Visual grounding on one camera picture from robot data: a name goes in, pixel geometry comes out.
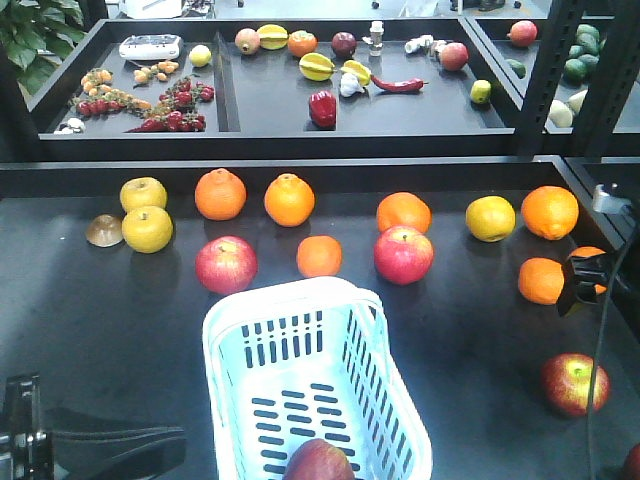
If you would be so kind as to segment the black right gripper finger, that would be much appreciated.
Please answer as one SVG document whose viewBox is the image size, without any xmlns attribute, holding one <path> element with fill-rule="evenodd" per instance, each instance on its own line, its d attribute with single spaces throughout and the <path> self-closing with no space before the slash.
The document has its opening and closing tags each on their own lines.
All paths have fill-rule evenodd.
<svg viewBox="0 0 640 480">
<path fill-rule="evenodd" d="M 609 285 L 613 278 L 614 260 L 612 253 L 570 255 L 561 264 L 564 284 L 557 300 L 558 314 L 566 316 L 581 304 L 596 304 L 596 287 Z"/>
</svg>

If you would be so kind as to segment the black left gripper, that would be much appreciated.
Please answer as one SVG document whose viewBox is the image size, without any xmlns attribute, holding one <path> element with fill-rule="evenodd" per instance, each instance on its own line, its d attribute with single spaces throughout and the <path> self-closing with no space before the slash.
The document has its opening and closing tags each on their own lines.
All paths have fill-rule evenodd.
<svg viewBox="0 0 640 480">
<path fill-rule="evenodd" d="M 180 466 L 183 428 L 56 407 L 42 426 L 40 377 L 10 377 L 1 407 L 1 478 L 155 479 Z"/>
</svg>

